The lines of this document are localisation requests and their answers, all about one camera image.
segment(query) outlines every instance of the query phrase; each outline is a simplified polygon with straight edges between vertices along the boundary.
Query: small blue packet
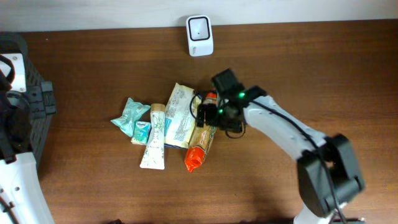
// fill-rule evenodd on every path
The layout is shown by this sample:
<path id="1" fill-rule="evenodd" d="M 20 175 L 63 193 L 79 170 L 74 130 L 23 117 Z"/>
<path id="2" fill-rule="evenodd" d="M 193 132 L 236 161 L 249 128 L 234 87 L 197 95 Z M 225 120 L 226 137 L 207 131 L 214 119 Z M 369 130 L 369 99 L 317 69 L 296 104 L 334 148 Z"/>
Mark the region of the small blue packet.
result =
<path id="1" fill-rule="evenodd" d="M 120 118 L 111 120 L 122 132 L 132 137 L 134 130 L 134 123 L 150 109 L 150 106 L 142 103 L 134 102 L 131 98 L 127 100 L 126 107 L 124 107 L 123 114 Z"/>
<path id="2" fill-rule="evenodd" d="M 150 131 L 150 122 L 136 121 L 134 132 L 132 133 L 131 143 L 146 145 Z"/>

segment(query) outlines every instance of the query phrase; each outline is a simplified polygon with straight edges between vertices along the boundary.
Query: brown tube cap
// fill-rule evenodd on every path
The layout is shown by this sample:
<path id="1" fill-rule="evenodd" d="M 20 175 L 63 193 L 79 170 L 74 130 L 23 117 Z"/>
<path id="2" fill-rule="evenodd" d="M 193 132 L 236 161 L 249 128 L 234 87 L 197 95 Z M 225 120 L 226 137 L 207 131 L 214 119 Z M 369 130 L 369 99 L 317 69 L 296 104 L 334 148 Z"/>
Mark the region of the brown tube cap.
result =
<path id="1" fill-rule="evenodd" d="M 166 106 L 161 103 L 153 103 L 150 105 L 150 111 L 163 111 L 165 110 Z"/>

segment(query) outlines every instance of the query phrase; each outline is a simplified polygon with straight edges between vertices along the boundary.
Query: wood grain surface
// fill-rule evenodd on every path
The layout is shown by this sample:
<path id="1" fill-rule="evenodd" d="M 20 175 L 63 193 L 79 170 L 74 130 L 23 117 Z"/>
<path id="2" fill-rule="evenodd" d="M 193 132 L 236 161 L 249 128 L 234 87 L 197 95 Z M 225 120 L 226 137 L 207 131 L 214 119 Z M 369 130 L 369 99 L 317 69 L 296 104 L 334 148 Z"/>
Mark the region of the wood grain surface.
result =
<path id="1" fill-rule="evenodd" d="M 184 27 L 25 33 L 53 82 L 54 116 L 39 167 L 56 223 L 237 223 L 302 209 L 295 162 L 248 128 L 218 131 L 202 167 L 166 150 L 166 169 L 140 169 L 144 146 L 110 122 L 127 98 L 166 104 L 176 82 L 209 89 L 231 67 L 285 110 L 353 143 L 367 189 L 347 217 L 398 220 L 398 21 L 215 26 L 213 55 L 192 58 Z"/>

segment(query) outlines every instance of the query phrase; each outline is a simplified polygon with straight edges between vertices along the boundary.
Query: green indicator light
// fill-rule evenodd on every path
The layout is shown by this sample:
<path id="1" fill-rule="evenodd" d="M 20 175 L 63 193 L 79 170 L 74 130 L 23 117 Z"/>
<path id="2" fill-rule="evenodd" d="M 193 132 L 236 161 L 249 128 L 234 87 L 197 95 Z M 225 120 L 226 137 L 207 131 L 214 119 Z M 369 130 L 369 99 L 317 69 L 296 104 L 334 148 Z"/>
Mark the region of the green indicator light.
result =
<path id="1" fill-rule="evenodd" d="M 240 92 L 240 93 L 239 93 L 239 98 L 244 98 L 244 96 L 245 96 L 245 93 L 244 93 L 244 92 Z"/>

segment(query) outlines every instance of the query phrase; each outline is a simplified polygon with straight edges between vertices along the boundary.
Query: white tube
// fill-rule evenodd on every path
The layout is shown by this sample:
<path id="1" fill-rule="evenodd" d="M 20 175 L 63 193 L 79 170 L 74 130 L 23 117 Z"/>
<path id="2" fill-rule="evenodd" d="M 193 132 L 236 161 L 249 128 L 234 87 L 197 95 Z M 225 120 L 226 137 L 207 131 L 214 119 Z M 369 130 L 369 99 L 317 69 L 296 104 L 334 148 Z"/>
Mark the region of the white tube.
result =
<path id="1" fill-rule="evenodd" d="M 164 169 L 164 110 L 163 104 L 153 103 L 150 106 L 152 131 L 141 160 L 141 168 Z"/>

